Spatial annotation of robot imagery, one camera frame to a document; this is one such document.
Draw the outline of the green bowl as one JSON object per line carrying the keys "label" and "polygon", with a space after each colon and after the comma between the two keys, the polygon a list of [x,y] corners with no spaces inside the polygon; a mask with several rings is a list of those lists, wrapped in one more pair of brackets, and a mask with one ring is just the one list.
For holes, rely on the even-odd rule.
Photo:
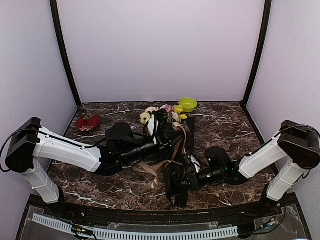
{"label": "green bowl", "polygon": [[193,112],[198,106],[198,102],[194,98],[190,97],[181,98],[178,103],[186,113]]}

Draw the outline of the circuit board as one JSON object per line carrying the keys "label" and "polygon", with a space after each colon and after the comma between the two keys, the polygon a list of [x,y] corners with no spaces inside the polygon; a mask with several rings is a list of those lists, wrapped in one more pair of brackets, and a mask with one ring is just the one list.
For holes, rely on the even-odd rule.
{"label": "circuit board", "polygon": [[72,225],[71,232],[79,236],[93,236],[94,232],[79,225]]}
{"label": "circuit board", "polygon": [[273,224],[277,224],[277,223],[278,223],[278,221],[277,221],[275,218],[269,219],[267,222],[263,223],[263,224],[260,226],[260,229],[263,230],[263,229],[269,228],[269,227],[271,227]]}

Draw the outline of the black frame post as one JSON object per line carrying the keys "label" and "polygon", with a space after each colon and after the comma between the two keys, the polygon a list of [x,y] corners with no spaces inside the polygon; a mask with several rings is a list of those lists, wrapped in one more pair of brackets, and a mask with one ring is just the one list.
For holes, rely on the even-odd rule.
{"label": "black frame post", "polygon": [[62,25],[61,25],[61,20],[60,20],[60,15],[59,15],[59,9],[58,9],[58,1],[57,0],[50,0],[50,9],[51,9],[51,15],[52,15],[52,20],[53,20],[53,25],[54,25],[54,30],[55,30],[55,35],[56,35],[56,40],[62,60],[62,64],[64,67],[64,71],[67,77],[68,85],[70,87],[71,93],[73,100],[76,104],[76,106],[79,108],[82,105],[82,101],[76,86],[76,82],[73,76],[71,64],[69,61],[69,56],[67,53],[67,48],[64,40],[64,35],[63,35],[63,30],[62,30]]}
{"label": "black frame post", "polygon": [[265,0],[257,47],[256,47],[256,51],[255,51],[248,83],[247,83],[247,86],[246,86],[246,89],[244,92],[244,96],[242,99],[242,103],[245,106],[248,105],[248,102],[249,102],[249,99],[250,99],[250,96],[251,96],[251,93],[252,93],[252,90],[254,87],[254,83],[256,80],[256,76],[258,73],[259,65],[261,62],[261,58],[262,58],[262,54],[263,54],[263,50],[264,50],[264,45],[265,45],[265,40],[266,40],[266,36],[267,36],[267,31],[268,31],[270,15],[271,15],[271,8],[272,8],[272,0]]}

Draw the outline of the pink fake flower stem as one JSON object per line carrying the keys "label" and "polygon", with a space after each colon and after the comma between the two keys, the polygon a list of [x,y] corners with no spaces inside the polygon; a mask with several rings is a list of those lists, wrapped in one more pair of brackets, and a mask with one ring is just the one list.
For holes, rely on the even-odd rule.
{"label": "pink fake flower stem", "polygon": [[148,107],[144,112],[145,112],[145,113],[153,113],[153,112],[157,112],[158,110],[159,110],[158,107],[150,106],[150,107]]}
{"label": "pink fake flower stem", "polygon": [[165,110],[167,113],[171,113],[173,111],[173,106],[169,104],[162,105],[160,110]]}

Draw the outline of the beige ribbon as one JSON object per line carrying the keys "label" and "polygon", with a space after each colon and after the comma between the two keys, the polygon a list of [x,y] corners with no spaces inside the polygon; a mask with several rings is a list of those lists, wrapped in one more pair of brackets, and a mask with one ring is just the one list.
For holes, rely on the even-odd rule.
{"label": "beige ribbon", "polygon": [[183,139],[180,139],[177,141],[177,143],[174,145],[173,153],[171,158],[165,159],[157,164],[154,165],[149,165],[148,163],[141,161],[134,165],[132,167],[133,171],[137,173],[147,173],[147,174],[152,174],[155,178],[151,184],[151,188],[155,189],[159,183],[160,183],[160,176],[158,171],[162,168],[165,167],[167,168],[170,164],[174,163],[177,165],[182,166],[183,164],[180,162],[176,161],[176,158],[178,157],[178,153],[181,154],[186,154],[186,142],[187,142],[187,132],[185,128],[178,122],[174,122],[172,124],[172,128],[179,133],[183,133]]}

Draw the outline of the black front rail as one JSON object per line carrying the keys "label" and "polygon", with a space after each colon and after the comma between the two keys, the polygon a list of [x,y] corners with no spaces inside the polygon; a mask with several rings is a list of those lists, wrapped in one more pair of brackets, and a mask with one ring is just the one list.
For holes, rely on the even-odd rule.
{"label": "black front rail", "polygon": [[259,215],[255,203],[239,206],[197,210],[121,210],[68,203],[68,210],[61,217],[77,224],[106,225],[112,221],[128,224],[183,224],[218,221],[221,223],[251,222]]}

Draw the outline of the left circuit board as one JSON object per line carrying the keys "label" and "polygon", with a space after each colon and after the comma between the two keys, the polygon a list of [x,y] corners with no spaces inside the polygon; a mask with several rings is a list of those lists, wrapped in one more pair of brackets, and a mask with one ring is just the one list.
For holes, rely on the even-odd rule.
{"label": "left circuit board", "polygon": [[94,232],[79,225],[72,225],[71,232],[79,236],[93,236]]}

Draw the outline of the right circuit board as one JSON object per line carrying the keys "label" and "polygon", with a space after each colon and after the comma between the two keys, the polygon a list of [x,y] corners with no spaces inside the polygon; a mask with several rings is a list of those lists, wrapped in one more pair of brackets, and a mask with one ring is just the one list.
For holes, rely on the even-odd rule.
{"label": "right circuit board", "polygon": [[267,222],[263,223],[263,224],[260,226],[260,229],[263,230],[263,229],[269,228],[269,227],[271,227],[273,224],[277,224],[277,223],[278,223],[278,221],[277,221],[275,218],[269,219]]}

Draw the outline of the red decorated plate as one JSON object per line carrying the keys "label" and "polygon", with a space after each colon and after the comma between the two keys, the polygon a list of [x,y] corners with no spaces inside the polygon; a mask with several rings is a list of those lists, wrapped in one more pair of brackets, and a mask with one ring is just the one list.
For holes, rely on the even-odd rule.
{"label": "red decorated plate", "polygon": [[76,128],[80,132],[90,132],[96,129],[101,123],[101,117],[98,114],[87,114],[78,119]]}

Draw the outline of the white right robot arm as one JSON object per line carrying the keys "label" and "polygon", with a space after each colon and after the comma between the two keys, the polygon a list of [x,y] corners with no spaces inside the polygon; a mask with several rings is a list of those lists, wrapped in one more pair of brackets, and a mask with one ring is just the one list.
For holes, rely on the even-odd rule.
{"label": "white right robot arm", "polygon": [[304,175],[320,164],[320,133],[313,127],[290,120],[282,122],[279,131],[262,146],[238,161],[231,161],[226,150],[211,147],[206,151],[209,167],[187,175],[192,190],[207,184],[227,183],[238,186],[257,173],[286,159],[287,162],[264,191],[264,199],[255,205],[255,213],[266,217],[275,203]]}

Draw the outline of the yellow fake flower stem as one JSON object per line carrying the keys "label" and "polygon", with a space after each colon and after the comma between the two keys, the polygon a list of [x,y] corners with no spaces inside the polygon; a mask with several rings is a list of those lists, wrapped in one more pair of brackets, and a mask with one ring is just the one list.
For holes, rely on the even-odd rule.
{"label": "yellow fake flower stem", "polygon": [[172,119],[175,122],[181,123],[183,120],[186,120],[188,116],[184,113],[184,109],[180,105],[174,105],[171,110]]}

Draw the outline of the black wrapping paper sheet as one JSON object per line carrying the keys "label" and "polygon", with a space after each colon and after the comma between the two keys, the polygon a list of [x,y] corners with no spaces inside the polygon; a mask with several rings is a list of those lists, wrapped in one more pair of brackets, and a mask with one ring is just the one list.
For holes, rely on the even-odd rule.
{"label": "black wrapping paper sheet", "polygon": [[[192,155],[195,142],[195,119],[192,117],[187,118],[185,122],[189,129],[189,132],[186,131],[186,154],[178,153],[175,159],[178,163],[182,163],[182,165],[171,163],[168,167],[164,168],[165,196],[173,206],[178,208],[185,208],[188,203],[190,187],[187,182],[187,174],[189,166],[185,164],[183,157],[184,155]],[[178,140],[184,139],[183,135],[182,132],[176,131],[176,137],[172,142],[173,150],[170,151],[172,154],[174,145]]]}

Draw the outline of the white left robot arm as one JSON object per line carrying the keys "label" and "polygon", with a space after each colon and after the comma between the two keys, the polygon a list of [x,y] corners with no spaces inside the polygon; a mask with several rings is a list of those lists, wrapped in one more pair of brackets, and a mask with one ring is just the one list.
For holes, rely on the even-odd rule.
{"label": "white left robot arm", "polygon": [[108,129],[102,140],[88,145],[55,134],[41,126],[39,118],[32,117],[7,137],[1,149],[7,149],[7,171],[23,175],[58,217],[67,218],[71,208],[63,201],[63,191],[52,182],[36,158],[109,177],[121,172],[127,163],[169,150],[173,143],[163,128],[164,124],[156,121],[150,135],[136,139],[130,125],[120,122]]}

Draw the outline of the black frame post right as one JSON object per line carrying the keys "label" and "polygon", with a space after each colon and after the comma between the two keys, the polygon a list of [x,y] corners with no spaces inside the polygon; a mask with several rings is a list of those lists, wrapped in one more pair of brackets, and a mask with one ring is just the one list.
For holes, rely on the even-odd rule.
{"label": "black frame post right", "polygon": [[256,80],[256,76],[258,73],[259,65],[261,62],[261,58],[262,58],[262,54],[263,54],[263,50],[264,50],[264,45],[265,45],[265,40],[266,40],[266,36],[267,36],[267,31],[268,31],[270,15],[271,15],[271,8],[272,8],[272,0],[265,0],[257,47],[256,47],[256,51],[255,51],[248,83],[247,83],[247,86],[246,86],[246,89],[244,92],[244,96],[242,99],[242,103],[245,106],[248,105],[248,102],[249,102],[249,99],[250,99],[250,96],[251,96],[251,93],[252,93],[252,90],[254,87],[254,83]]}

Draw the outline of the black frame post left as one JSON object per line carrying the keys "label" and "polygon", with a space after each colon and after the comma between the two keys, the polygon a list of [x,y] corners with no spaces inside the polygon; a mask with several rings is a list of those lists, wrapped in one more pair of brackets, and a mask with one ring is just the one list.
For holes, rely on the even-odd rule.
{"label": "black frame post left", "polygon": [[61,20],[60,20],[60,15],[59,15],[59,9],[58,9],[58,1],[57,0],[50,0],[50,9],[51,9],[51,15],[52,15],[52,20],[53,20],[53,25],[54,25],[54,30],[55,30],[55,35],[56,35],[56,40],[62,60],[62,64],[64,67],[64,71],[67,77],[68,85],[70,87],[71,93],[73,100],[76,104],[76,106],[79,108],[82,105],[82,101],[76,86],[76,82],[73,76],[71,64],[69,61],[69,56],[67,53],[67,48],[64,40],[64,35],[63,35],[63,30],[62,30],[62,25],[61,25]]}

